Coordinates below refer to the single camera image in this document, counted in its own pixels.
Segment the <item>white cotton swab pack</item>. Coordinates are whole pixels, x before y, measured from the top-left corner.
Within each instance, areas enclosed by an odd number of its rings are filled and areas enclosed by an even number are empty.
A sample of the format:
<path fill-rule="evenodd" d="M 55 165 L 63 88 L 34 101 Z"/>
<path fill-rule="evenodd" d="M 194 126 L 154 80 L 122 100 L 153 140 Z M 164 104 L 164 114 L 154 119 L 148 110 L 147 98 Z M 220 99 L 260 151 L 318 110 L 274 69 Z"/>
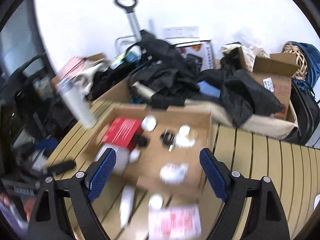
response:
<path fill-rule="evenodd" d="M 109 158 L 111 163 L 114 163 L 112 172 L 118 176 L 122 176 L 127 167 L 127 164 L 129 163 L 130 151 L 127 148 L 123 148 L 120 146 L 103 144 L 94 161 L 98 161 L 108 148 L 111 148 L 115 152 L 115 154 L 113 154 L 112 157 Z"/>

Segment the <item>round white tin jar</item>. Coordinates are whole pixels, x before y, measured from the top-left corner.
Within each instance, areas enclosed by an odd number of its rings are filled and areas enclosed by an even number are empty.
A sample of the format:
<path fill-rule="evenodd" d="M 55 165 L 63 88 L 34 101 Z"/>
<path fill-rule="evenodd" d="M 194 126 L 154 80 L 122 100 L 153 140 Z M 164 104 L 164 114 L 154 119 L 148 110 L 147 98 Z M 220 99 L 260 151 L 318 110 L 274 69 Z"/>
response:
<path fill-rule="evenodd" d="M 150 210 L 160 210 L 163 206 L 163 197 L 160 194 L 153 194 L 149 199 Z"/>

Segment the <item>white tube bottle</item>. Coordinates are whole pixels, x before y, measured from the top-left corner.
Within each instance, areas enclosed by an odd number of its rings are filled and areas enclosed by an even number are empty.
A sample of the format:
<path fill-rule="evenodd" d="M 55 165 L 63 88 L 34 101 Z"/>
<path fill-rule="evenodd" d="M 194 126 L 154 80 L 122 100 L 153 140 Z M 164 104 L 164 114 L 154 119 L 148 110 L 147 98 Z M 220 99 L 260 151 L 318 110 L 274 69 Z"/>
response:
<path fill-rule="evenodd" d="M 130 185 L 126 185 L 122 191 L 119 207 L 121 228 L 125 228 L 129 222 L 129 218 L 133 209 L 134 198 L 135 188 Z"/>

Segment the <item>pink white flat packet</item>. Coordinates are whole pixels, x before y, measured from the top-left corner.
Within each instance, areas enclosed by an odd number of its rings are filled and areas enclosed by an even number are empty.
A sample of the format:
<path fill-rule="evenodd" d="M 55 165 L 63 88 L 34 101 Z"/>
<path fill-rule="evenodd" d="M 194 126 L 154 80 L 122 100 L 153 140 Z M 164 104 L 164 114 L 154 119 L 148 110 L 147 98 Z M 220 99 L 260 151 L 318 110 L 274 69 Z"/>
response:
<path fill-rule="evenodd" d="M 202 234 L 197 204 L 173 206 L 148 213 L 149 239 L 193 239 Z"/>

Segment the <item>beige cloth bag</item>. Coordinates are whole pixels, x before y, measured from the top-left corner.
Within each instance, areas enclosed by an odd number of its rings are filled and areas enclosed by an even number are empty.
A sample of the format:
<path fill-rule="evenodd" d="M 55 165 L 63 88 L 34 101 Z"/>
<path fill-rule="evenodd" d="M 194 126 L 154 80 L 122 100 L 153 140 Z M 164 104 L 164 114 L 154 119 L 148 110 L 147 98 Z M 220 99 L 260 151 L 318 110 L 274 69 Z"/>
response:
<path fill-rule="evenodd" d="M 187 99 L 184 102 L 184 106 L 189 109 L 192 108 L 202 111 L 210 111 L 213 122 L 227 127 L 235 127 L 232 124 L 231 116 L 227 113 L 224 107 L 217 103 Z M 295 110 L 290 101 L 285 120 L 253 114 L 243 125 L 240 126 L 240 129 L 271 137 L 273 139 L 283 140 L 289 136 L 292 131 L 298 129 L 298 121 Z"/>

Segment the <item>white tall thermos bottle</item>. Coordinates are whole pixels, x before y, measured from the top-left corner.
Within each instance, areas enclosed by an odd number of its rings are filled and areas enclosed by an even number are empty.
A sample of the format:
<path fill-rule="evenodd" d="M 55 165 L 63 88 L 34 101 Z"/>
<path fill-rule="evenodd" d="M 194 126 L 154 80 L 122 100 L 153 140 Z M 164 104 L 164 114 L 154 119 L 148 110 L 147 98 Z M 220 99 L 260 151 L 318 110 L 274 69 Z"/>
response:
<path fill-rule="evenodd" d="M 64 78 L 57 84 L 57 88 L 61 98 L 76 120 L 81 122 L 85 129 L 92 128 L 97 120 L 91 113 L 88 104 L 81 97 L 73 80 Z"/>

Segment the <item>pink bag left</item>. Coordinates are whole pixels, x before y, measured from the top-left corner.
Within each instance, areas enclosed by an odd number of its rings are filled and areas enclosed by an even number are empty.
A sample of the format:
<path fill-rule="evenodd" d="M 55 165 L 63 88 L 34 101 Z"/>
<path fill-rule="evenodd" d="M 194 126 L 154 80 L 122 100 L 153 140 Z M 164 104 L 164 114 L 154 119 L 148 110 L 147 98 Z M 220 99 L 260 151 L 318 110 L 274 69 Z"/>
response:
<path fill-rule="evenodd" d="M 86 62 L 85 57 L 78 57 L 75 56 L 71 58 L 58 72 L 56 75 L 56 87 L 59 84 L 60 81 L 62 81 L 64 78 L 74 78 L 80 72 L 80 70 L 84 67 Z"/>

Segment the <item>black backpack right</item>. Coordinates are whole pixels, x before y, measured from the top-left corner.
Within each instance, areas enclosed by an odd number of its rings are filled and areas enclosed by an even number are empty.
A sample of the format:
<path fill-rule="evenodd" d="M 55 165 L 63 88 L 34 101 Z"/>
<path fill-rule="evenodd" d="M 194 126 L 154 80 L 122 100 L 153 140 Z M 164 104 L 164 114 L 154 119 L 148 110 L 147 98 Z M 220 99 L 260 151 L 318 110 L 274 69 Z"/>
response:
<path fill-rule="evenodd" d="M 315 93 L 304 80 L 292 79 L 291 103 L 297 116 L 298 127 L 284 139 L 298 145 L 306 145 L 319 125 L 319 105 Z"/>

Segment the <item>black fuzzy ball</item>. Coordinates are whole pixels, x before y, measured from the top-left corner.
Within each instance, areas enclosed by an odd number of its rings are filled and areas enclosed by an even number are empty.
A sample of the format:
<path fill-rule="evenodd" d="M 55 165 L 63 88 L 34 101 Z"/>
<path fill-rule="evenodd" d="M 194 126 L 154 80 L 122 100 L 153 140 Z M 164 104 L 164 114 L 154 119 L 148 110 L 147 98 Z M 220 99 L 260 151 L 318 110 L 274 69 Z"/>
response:
<path fill-rule="evenodd" d="M 135 134 L 133 136 L 133 141 L 136 143 L 136 145 L 138 145 L 140 147 L 146 147 L 149 144 L 148 137 L 145 137 L 141 134 Z"/>

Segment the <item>open cardboard tray box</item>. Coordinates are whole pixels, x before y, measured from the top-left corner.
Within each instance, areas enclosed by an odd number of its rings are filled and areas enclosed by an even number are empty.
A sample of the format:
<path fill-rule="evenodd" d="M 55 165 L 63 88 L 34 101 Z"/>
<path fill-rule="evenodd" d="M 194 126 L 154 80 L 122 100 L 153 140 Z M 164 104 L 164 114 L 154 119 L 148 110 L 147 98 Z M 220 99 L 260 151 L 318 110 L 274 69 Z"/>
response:
<path fill-rule="evenodd" d="M 157 125 L 152 132 L 143 132 L 149 144 L 141 150 L 137 162 L 128 164 L 123 177 L 138 187 L 150 191 L 161 191 L 169 194 L 185 196 L 190 199 L 200 197 L 206 176 L 200 166 L 199 153 L 209 148 L 212 138 L 212 117 L 209 111 L 200 111 L 194 107 L 169 107 L 167 110 L 151 110 L 145 106 L 121 105 L 102 119 L 102 123 L 92 135 L 86 149 L 85 157 L 93 161 L 102 147 L 101 133 L 106 131 L 118 117 L 143 120 L 147 115 L 156 118 Z M 161 142 L 160 135 L 165 131 L 177 132 L 182 125 L 191 128 L 195 145 L 190 148 L 174 147 L 169 151 Z M 160 171 L 166 164 L 187 164 L 188 170 L 184 180 L 172 185 L 160 179 Z"/>

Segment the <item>small silver round tin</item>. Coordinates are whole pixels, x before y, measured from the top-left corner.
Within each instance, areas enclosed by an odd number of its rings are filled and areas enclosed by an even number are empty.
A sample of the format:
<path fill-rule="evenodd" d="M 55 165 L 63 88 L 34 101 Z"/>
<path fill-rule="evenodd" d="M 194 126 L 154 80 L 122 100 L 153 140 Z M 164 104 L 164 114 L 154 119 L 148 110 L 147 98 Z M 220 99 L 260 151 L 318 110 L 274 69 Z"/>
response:
<path fill-rule="evenodd" d="M 141 128 L 144 131 L 151 132 L 155 129 L 156 125 L 157 125 L 156 118 L 153 115 L 147 115 L 141 123 Z"/>

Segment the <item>brown cardboard box right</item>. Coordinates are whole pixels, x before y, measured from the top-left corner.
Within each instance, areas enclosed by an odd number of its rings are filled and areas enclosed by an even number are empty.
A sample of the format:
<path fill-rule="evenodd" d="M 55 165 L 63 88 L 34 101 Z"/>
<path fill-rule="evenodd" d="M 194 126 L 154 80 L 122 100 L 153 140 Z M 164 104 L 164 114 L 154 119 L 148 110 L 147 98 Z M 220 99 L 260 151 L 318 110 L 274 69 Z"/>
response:
<path fill-rule="evenodd" d="M 292 53 L 271 54 L 269 58 L 256 56 L 250 76 L 272 92 L 284 109 L 273 116 L 286 120 L 291 96 L 291 79 L 299 69 Z"/>

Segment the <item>blue bag with basket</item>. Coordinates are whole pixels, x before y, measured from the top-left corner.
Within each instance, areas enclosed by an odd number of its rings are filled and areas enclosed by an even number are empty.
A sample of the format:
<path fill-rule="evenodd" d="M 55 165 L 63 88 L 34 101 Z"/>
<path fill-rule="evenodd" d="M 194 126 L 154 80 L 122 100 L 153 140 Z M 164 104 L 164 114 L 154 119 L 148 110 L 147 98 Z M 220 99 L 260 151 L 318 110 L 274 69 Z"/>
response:
<path fill-rule="evenodd" d="M 313 89 L 319 79 L 319 50 L 308 43 L 288 41 L 283 46 L 282 53 L 295 55 L 295 63 L 299 69 L 293 80 L 301 89 Z"/>

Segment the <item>black clothes pile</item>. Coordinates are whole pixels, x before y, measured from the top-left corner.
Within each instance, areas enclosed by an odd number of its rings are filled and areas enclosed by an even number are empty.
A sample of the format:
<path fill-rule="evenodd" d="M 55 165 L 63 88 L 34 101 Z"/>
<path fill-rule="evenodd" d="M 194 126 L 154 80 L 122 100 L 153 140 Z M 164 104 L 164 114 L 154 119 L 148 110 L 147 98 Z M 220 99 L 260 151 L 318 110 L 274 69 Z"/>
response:
<path fill-rule="evenodd" d="M 155 109 L 209 101 L 222 106 L 235 127 L 252 115 L 271 116 L 284 110 L 271 91 L 241 68 L 235 50 L 222 58 L 221 68 L 200 71 L 172 44 L 146 30 L 140 34 L 142 39 L 135 45 L 146 50 L 141 61 L 124 62 L 114 73 L 97 73 L 92 98 L 114 92 L 119 99 L 123 88 L 130 102 L 147 103 Z"/>

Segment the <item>white printed product box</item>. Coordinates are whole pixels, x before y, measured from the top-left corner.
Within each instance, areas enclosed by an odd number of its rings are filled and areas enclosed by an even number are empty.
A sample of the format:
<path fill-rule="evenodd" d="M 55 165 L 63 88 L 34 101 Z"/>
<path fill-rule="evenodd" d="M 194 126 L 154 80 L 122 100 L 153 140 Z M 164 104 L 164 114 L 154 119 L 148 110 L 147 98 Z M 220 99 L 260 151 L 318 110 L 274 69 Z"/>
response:
<path fill-rule="evenodd" d="M 175 48 L 186 61 L 196 63 L 199 71 L 215 68 L 215 56 L 211 40 L 178 43 Z"/>

